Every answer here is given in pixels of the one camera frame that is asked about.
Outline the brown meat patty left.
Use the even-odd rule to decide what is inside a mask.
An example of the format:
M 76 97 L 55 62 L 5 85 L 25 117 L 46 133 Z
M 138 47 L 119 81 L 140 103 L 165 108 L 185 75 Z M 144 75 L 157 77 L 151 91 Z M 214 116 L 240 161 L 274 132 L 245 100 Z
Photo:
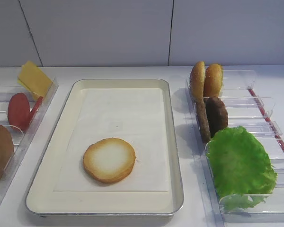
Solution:
M 200 128 L 199 131 L 201 134 L 202 141 L 203 143 L 208 143 L 211 139 L 211 136 L 210 136 L 209 123 L 206 115 L 205 103 L 203 99 L 197 99 L 195 106 L 196 106 L 196 114 L 199 122 L 199 128 Z

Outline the brown meat patty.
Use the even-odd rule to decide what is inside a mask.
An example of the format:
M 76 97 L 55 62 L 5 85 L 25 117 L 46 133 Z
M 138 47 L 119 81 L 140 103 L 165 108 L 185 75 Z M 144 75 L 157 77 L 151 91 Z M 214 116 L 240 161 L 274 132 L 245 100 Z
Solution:
M 197 99 L 195 106 L 196 106 L 196 114 L 199 122 L 199 128 L 200 128 L 199 131 L 201 134 L 202 141 L 203 143 L 208 143 L 211 139 L 211 136 L 210 136 L 209 123 L 206 115 L 205 103 L 203 99 Z
M 224 102 L 218 97 L 210 97 L 205 104 L 210 136 L 228 127 L 228 112 Z

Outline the brown meat patty right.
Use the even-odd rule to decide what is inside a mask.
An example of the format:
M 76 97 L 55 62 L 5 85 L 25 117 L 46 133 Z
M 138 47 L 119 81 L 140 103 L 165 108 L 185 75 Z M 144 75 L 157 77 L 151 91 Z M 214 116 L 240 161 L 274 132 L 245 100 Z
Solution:
M 210 97 L 205 104 L 210 136 L 228 127 L 228 112 L 224 102 L 218 97 Z

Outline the red tomato slice right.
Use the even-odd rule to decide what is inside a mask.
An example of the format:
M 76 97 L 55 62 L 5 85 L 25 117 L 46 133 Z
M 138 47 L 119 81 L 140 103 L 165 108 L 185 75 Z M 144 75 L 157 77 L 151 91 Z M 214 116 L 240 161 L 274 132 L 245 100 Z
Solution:
M 33 118 L 34 118 L 36 112 L 38 111 L 39 107 L 40 107 L 41 104 L 42 104 L 42 101 L 43 101 L 43 97 L 40 96 L 40 97 L 37 99 L 37 101 L 36 101 L 35 105 L 33 106 L 32 110 L 30 111 L 30 114 L 29 114 L 29 122 L 28 122 L 28 123 L 31 123 L 31 121 L 33 120 Z

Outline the red tomato slice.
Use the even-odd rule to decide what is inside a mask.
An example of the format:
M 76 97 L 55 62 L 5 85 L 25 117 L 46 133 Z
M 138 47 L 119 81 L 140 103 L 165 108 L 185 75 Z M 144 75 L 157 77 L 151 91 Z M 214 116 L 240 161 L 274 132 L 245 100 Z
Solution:
M 30 114 L 30 105 L 27 96 L 24 93 L 15 94 L 9 101 L 8 121 L 10 125 L 16 126 L 23 132 L 28 126 L 28 117 Z
M 42 104 L 42 101 L 43 101 L 43 97 L 40 96 L 40 97 L 37 99 L 37 101 L 36 101 L 35 105 L 33 106 L 32 110 L 30 111 L 30 114 L 29 114 L 29 122 L 28 122 L 28 123 L 31 123 L 31 121 L 33 120 L 33 118 L 34 118 L 36 112 L 38 111 L 39 107 L 40 107 L 41 104 Z

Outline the yellow cheese slice front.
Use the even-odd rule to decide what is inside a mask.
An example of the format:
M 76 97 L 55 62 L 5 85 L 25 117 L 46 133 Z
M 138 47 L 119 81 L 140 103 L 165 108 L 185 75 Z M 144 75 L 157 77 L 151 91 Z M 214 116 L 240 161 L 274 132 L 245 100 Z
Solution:
M 45 97 L 53 82 L 32 61 L 27 61 L 21 66 L 18 79 L 21 80 L 28 88 L 30 88 L 35 101 L 40 96 Z

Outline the yellow cheese slice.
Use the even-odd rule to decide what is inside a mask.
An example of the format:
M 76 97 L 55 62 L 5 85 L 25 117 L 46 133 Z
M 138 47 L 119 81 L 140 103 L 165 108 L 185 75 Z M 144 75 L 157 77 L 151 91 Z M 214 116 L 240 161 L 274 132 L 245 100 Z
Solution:
M 40 96 L 45 97 L 53 82 L 32 61 L 27 61 L 21 66 L 18 79 L 21 80 L 28 88 L 30 88 L 35 101 Z
M 24 87 L 26 90 L 30 91 L 30 88 L 28 88 L 21 80 L 17 79 L 17 83 Z

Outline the green lettuce leaf in rack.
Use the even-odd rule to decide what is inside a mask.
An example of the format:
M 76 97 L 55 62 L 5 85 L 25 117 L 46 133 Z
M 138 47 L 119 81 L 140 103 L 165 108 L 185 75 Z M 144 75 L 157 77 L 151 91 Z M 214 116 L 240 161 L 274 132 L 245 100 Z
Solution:
M 225 210 L 253 208 L 276 186 L 277 173 L 263 145 L 242 126 L 215 133 L 207 157 Z

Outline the red tomato slice left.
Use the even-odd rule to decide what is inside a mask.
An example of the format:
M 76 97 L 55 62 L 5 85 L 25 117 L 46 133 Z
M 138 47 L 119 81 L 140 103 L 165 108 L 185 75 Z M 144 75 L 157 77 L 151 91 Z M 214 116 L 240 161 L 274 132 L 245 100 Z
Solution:
M 10 125 L 16 126 L 23 132 L 28 126 L 28 117 L 30 114 L 30 105 L 27 96 L 24 93 L 15 94 L 9 101 L 8 121 Z

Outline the yellow cheese slice back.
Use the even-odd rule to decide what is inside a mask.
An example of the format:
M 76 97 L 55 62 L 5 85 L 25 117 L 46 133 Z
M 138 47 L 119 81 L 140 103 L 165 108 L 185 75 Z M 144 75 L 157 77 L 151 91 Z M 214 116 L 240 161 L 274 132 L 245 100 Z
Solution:
M 24 87 L 26 90 L 30 91 L 30 88 L 28 88 L 21 80 L 17 79 L 17 83 Z

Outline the white paper tray liner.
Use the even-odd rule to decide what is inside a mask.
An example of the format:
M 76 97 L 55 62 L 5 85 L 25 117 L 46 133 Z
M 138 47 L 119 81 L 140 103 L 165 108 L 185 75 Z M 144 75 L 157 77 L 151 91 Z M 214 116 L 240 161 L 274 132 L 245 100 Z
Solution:
M 57 191 L 167 191 L 168 147 L 163 93 L 159 88 L 84 89 L 79 100 Z M 132 145 L 136 161 L 122 181 L 102 184 L 83 169 L 86 149 L 106 138 Z

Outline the toasted bottom bun slice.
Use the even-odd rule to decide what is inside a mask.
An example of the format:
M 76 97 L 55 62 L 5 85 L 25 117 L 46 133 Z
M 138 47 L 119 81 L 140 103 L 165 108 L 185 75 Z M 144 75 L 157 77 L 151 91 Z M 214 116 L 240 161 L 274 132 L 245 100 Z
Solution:
M 117 183 L 133 170 L 136 153 L 130 143 L 119 138 L 100 140 L 83 155 L 83 168 L 101 183 Z

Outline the sesame bun top left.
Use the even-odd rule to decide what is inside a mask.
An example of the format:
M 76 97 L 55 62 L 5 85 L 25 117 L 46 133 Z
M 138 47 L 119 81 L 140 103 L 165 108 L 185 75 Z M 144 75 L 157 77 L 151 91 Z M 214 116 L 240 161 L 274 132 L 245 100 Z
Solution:
M 198 61 L 190 73 L 190 92 L 194 100 L 200 102 L 204 97 L 205 63 Z

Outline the sesame bun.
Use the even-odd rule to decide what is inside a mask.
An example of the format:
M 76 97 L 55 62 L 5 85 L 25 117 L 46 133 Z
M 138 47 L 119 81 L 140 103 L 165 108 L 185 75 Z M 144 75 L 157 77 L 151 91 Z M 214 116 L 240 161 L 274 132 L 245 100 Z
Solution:
M 198 61 L 190 73 L 190 92 L 194 100 L 200 102 L 204 97 L 205 63 Z
M 223 71 L 219 64 L 211 64 L 205 71 L 204 97 L 218 97 L 222 88 Z

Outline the sesame bun top right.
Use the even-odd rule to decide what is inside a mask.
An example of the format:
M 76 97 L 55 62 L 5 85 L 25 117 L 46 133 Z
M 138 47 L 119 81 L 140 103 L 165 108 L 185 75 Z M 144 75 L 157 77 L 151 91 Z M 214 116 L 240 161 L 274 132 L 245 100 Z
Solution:
M 219 64 L 211 64 L 205 71 L 204 97 L 218 97 L 222 88 L 223 71 Z

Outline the clear acrylic right rack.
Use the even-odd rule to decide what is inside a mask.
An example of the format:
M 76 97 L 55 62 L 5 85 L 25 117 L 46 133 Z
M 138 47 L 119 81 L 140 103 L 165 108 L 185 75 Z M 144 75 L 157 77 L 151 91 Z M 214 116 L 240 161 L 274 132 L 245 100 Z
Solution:
M 252 70 L 225 70 L 220 99 L 228 111 L 228 126 L 243 126 L 254 135 L 269 154 L 278 174 L 276 187 L 270 194 L 218 196 L 213 184 L 213 174 L 207 157 L 209 145 L 202 142 L 196 104 L 187 85 L 187 101 L 198 147 L 196 156 L 203 168 L 205 183 L 202 197 L 210 227 L 234 227 L 238 223 L 250 226 L 257 222 L 274 225 L 284 222 L 284 138 L 277 123 L 271 119 L 275 102 L 270 97 L 260 97 L 254 92 L 256 73 Z

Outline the clear acrylic rack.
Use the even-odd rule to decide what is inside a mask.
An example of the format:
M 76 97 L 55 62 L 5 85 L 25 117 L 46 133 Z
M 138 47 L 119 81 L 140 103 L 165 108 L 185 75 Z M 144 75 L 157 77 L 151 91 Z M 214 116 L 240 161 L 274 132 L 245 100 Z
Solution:
M 218 196 L 213 184 L 213 174 L 207 157 L 209 145 L 202 142 L 196 104 L 187 85 L 187 101 L 198 147 L 196 156 L 203 168 L 205 183 L 202 197 L 210 227 L 234 227 L 238 223 L 250 226 L 257 222 L 274 225 L 284 222 L 284 138 L 277 123 L 271 119 L 275 102 L 270 97 L 260 97 L 254 92 L 256 73 L 252 70 L 225 70 L 220 99 L 228 111 L 228 126 L 243 126 L 254 135 L 269 154 L 278 174 L 276 187 L 270 194 Z
M 58 89 L 57 79 L 53 78 L 52 81 L 51 86 L 43 97 L 40 106 L 36 109 L 36 113 L 25 132 L 20 128 L 10 125 L 8 121 L 8 105 L 13 95 L 24 93 L 28 98 L 30 107 L 33 109 L 36 104 L 33 99 L 33 92 L 26 91 L 21 86 L 0 85 L 0 125 L 4 126 L 10 132 L 14 144 L 14 154 L 9 159 L 4 168 L 3 176 L 0 179 L 0 205 Z

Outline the clear acrylic left rack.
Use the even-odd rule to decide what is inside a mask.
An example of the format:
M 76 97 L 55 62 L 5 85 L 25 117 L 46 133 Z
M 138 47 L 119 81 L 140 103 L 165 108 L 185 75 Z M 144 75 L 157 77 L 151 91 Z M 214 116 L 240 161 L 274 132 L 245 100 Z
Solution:
M 14 154 L 9 159 L 4 168 L 3 176 L 0 179 L 0 205 L 58 89 L 57 79 L 53 78 L 52 81 L 51 86 L 43 97 L 40 106 L 36 109 L 36 113 L 25 132 L 20 128 L 10 125 L 8 121 L 8 105 L 13 95 L 24 93 L 28 98 L 30 107 L 33 109 L 36 104 L 33 99 L 33 92 L 26 91 L 21 86 L 0 85 L 0 125 L 4 126 L 10 132 L 14 144 Z

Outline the cream metal serving tray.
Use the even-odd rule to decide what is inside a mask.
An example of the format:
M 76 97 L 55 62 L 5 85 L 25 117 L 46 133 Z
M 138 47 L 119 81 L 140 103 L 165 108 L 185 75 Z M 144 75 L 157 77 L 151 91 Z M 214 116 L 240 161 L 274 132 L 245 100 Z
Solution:
M 83 169 L 87 148 L 107 138 L 135 151 L 132 172 L 102 184 Z M 169 84 L 162 79 L 75 82 L 27 194 L 38 215 L 161 215 L 184 193 Z

